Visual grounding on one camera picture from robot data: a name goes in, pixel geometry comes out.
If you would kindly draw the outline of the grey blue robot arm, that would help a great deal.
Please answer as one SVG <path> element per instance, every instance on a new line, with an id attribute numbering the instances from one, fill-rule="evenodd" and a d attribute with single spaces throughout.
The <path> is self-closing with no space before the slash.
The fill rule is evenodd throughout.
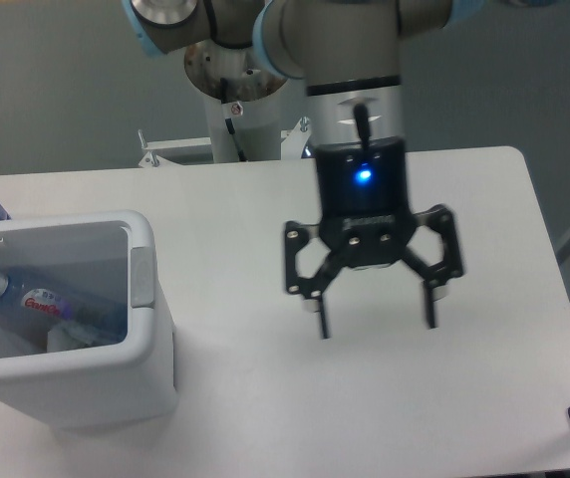
<path id="1" fill-rule="evenodd" d="M 321 205 L 284 226 L 284 287 L 330 335 L 324 294 L 346 269 L 405 263 L 435 293 L 464 273 L 453 212 L 410 207 L 400 43 L 481 8 L 478 1 L 127 1 L 142 47 L 166 55 L 203 41 L 252 49 L 271 74 L 306 87 Z"/>

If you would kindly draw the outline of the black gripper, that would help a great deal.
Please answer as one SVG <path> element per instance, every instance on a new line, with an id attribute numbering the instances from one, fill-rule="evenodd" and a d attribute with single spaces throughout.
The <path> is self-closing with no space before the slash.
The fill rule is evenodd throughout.
<path id="1" fill-rule="evenodd" d="M 464 275 L 455 216 L 438 204 L 411 212 L 405 142 L 397 138 L 318 146 L 314 150 L 321 203 L 319 224 L 287 221 L 283 230 L 284 290 L 299 297 L 331 336 L 325 293 L 346 267 L 404 262 L 422 280 L 427 327 L 437 327 L 435 290 Z M 426 263 L 408 245 L 419 227 L 440 239 L 441 259 Z"/>

